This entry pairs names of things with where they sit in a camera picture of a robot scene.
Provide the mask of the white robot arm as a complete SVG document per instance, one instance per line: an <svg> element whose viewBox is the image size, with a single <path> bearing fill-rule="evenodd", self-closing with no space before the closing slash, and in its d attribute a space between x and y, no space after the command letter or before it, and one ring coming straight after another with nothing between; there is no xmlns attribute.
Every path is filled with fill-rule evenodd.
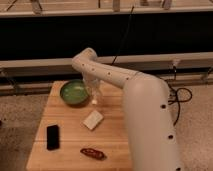
<svg viewBox="0 0 213 171"><path fill-rule="evenodd" d="M72 67L88 84L103 80L123 90L123 111L133 171L184 171L168 107L168 84L153 75L101 64L86 48Z"/></svg>

